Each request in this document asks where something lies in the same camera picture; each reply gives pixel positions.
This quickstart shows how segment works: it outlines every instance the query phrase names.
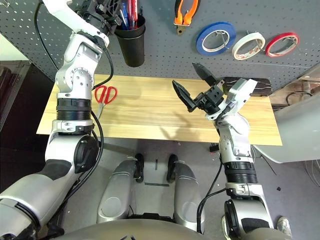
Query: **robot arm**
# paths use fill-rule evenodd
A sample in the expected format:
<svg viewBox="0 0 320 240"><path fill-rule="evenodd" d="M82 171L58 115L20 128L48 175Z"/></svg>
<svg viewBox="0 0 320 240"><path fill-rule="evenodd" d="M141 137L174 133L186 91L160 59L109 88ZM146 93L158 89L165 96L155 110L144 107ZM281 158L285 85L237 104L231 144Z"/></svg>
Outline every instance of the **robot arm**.
<svg viewBox="0 0 320 240"><path fill-rule="evenodd" d="M102 49L109 44L107 34L114 31L117 17L108 15L112 7L109 0L85 1L78 13L86 16L87 22L68 8L69 1L43 2L48 11L74 33L65 51L63 66L55 76L60 92L57 118L52 122L45 151L45 166L0 194L0 239L35 239L80 175L96 164L99 151L97 140L91 136L94 128L91 91Z"/></svg>
<svg viewBox="0 0 320 240"><path fill-rule="evenodd" d="M224 204L226 234L232 239L245 239L255 229L272 229L273 222L251 157L249 123L238 113L257 82L240 78L224 99L212 73L199 63L193 63L193 66L210 85L208 91L192 99L183 86L176 81L172 84L188 111L192 112L195 108L204 110L206 118L213 121L219 133L221 163L227 179L225 188L230 196Z"/></svg>

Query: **tape roll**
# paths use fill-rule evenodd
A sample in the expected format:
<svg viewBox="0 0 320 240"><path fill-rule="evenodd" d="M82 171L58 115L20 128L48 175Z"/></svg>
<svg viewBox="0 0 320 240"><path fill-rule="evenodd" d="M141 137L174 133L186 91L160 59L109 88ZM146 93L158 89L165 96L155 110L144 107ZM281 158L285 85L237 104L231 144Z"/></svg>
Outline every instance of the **tape roll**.
<svg viewBox="0 0 320 240"><path fill-rule="evenodd" d="M250 51L244 53L244 54L238 54L239 49L245 45L246 43L250 42L250 41L255 41L257 40L257 45ZM251 57L253 57L254 55L256 55L258 52L260 52L260 50L264 47L266 43L266 40L264 38L264 36L261 35L261 33L259 32L253 32L250 33L246 36L244 36L243 38L241 38L232 48L232 54L234 56L235 59L237 60L246 60L249 59Z"/></svg>
<svg viewBox="0 0 320 240"><path fill-rule="evenodd" d="M211 34L223 34L225 44L216 48L207 48L204 45L205 40ZM198 53L204 56L215 56L222 54L230 48L236 40L236 30L231 23L219 21L206 26L196 39L196 49Z"/></svg>
<svg viewBox="0 0 320 240"><path fill-rule="evenodd" d="M292 38L292 41L294 41L287 49L283 50L283 51L280 51L280 52L270 52L271 48L279 41L283 40L283 39L286 39L286 38ZM299 44L300 42L300 38L298 36L298 34L296 34L295 32L285 32L285 33L282 33L278 36L276 36L274 39L272 39L268 45L266 46L265 48L265 53L271 57L271 58L276 58L276 57L281 57L283 55L286 55L290 52L292 52L296 47L297 45Z"/></svg>

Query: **black cabinet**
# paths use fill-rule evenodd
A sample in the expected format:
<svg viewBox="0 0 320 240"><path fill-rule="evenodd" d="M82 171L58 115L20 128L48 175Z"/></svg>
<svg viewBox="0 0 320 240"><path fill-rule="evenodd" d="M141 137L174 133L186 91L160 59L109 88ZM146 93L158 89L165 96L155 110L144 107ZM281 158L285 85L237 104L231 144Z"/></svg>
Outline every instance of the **black cabinet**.
<svg viewBox="0 0 320 240"><path fill-rule="evenodd" d="M45 164L37 128L54 83L28 61L0 61L0 192Z"/></svg>

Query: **red tape roll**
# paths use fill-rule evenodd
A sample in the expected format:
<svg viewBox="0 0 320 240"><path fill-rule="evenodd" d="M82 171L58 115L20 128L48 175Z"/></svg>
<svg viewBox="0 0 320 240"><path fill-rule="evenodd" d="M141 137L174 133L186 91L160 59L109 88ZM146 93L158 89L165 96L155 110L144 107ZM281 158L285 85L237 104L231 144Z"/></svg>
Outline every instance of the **red tape roll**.
<svg viewBox="0 0 320 240"><path fill-rule="evenodd" d="M286 39L286 38L293 38L292 41L294 41L292 43L292 45L290 45L287 49L283 50L283 51L280 51L280 52L270 52L271 48L279 41L281 41L282 39ZM296 47L297 45L299 44L300 42L300 38L298 36L298 34L296 34L295 32L285 32L285 33L282 33L278 36L276 36L274 39L272 39L268 45L266 46L265 48L265 54L267 54L269 57L271 58L276 58L276 57L281 57L281 56L284 56L290 52L292 52Z"/></svg>

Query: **scissors blade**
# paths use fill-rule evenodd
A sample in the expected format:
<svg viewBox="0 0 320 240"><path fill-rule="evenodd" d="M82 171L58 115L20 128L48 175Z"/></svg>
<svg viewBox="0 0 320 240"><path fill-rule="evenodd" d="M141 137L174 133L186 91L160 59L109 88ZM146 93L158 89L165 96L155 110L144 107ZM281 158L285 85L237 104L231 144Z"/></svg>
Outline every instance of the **scissors blade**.
<svg viewBox="0 0 320 240"><path fill-rule="evenodd" d="M104 106L105 106L105 104L103 102L100 102L98 105L98 109L96 111L96 117L98 119L100 119L100 116L101 116L102 110L104 109Z"/></svg>

